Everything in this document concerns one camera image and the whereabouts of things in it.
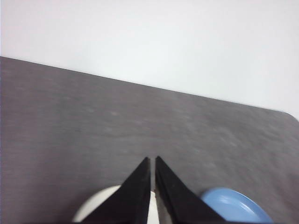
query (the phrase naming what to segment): white wall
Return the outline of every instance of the white wall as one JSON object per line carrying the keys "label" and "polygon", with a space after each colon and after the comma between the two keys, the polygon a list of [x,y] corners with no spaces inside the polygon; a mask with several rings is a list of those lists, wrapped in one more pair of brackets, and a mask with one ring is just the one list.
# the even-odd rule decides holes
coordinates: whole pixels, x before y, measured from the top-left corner
{"label": "white wall", "polygon": [[298,0],[2,0],[1,55],[299,118]]}

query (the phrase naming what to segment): gray table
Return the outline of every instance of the gray table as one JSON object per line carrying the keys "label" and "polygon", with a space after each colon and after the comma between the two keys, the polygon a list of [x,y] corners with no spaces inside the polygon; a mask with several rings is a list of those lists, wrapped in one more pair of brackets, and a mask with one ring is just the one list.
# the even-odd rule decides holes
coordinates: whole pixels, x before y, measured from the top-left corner
{"label": "gray table", "polygon": [[157,155],[195,193],[233,188],[299,223],[289,114],[1,58],[1,223],[70,220]]}

